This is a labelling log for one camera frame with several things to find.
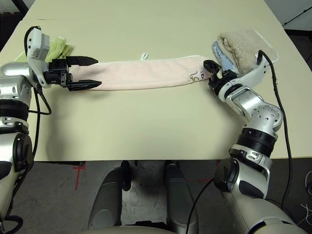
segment printed logo on towel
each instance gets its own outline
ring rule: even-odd
[[[196,71],[195,73],[190,74],[190,79],[191,79],[192,81],[198,81],[198,80],[200,80],[200,78],[201,78],[201,79],[204,79],[204,78],[205,78],[205,75],[204,75],[204,72],[203,72],[203,71],[200,72],[200,78],[199,78],[198,76],[199,76],[198,71]]]

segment pink towel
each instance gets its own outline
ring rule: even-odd
[[[73,80],[102,81],[94,90],[132,90],[173,87],[208,79],[203,56],[174,59],[101,62],[73,66]]]

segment gray floor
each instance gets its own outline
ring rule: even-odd
[[[132,188],[123,193],[122,224],[151,220],[165,222],[165,189],[162,185],[163,161],[140,161],[132,164]],[[90,210],[98,188],[120,161],[87,162],[80,171],[75,190],[77,171],[70,165],[36,163],[16,198],[13,215],[24,218],[23,234],[75,234],[87,227]],[[196,196],[215,171],[215,161],[181,161],[193,196]],[[296,222],[305,215],[300,203],[312,207],[312,200],[304,188],[304,176],[312,170],[310,159],[294,160],[294,178],[287,209]],[[280,201],[287,181],[287,161],[275,160],[272,168],[269,196]],[[200,234],[236,233],[233,219],[220,192],[210,186],[197,205]],[[307,232],[312,228],[306,222],[300,225]]]

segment red tape mark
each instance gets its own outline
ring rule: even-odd
[[[79,176],[80,176],[80,170],[84,170],[86,168],[86,163],[84,162],[81,167],[76,167],[73,166],[74,170],[77,170],[77,177],[76,177],[76,184],[75,184],[75,190],[78,188],[78,183],[79,183]]]

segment stack of towels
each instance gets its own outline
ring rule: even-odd
[[[224,71],[232,70],[239,76],[256,67],[258,51],[266,53],[272,63],[278,61],[278,53],[255,30],[221,33],[212,44],[214,55]]]

